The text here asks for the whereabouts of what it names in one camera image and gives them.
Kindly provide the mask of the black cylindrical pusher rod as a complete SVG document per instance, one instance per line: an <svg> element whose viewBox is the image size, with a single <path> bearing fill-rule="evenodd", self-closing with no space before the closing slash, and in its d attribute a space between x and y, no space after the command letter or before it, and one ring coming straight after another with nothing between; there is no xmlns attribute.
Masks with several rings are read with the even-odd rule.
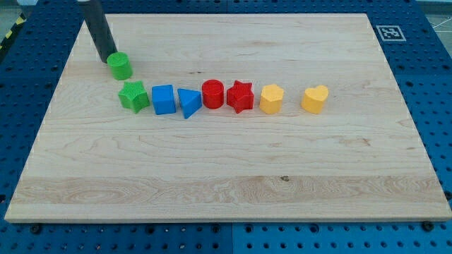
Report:
<svg viewBox="0 0 452 254"><path fill-rule="evenodd" d="M99 0L77 0L100 60L107 63L108 57L117 52L105 12Z"/></svg>

